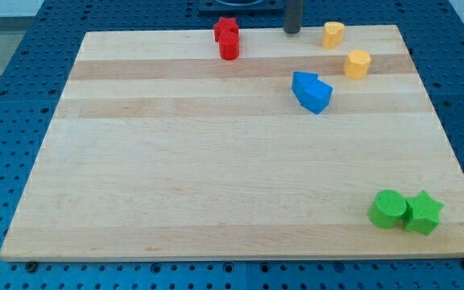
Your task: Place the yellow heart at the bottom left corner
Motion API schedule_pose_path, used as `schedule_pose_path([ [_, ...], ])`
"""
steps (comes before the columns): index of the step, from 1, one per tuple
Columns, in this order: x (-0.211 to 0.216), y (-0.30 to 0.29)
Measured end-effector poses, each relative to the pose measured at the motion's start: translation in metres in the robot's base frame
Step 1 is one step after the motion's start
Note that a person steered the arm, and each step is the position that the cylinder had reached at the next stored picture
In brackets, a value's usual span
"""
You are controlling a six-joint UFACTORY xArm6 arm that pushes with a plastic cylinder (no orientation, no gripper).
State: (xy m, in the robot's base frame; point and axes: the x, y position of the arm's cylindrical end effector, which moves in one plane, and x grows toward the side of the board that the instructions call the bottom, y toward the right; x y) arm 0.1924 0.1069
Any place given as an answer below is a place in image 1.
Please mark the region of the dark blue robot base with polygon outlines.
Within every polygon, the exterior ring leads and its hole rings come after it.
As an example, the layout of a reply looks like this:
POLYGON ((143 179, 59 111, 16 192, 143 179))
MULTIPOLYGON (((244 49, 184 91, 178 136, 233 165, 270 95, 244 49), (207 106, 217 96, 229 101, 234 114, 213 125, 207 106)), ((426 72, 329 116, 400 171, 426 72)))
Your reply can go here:
POLYGON ((283 12, 285 0, 196 0, 199 15, 283 12))

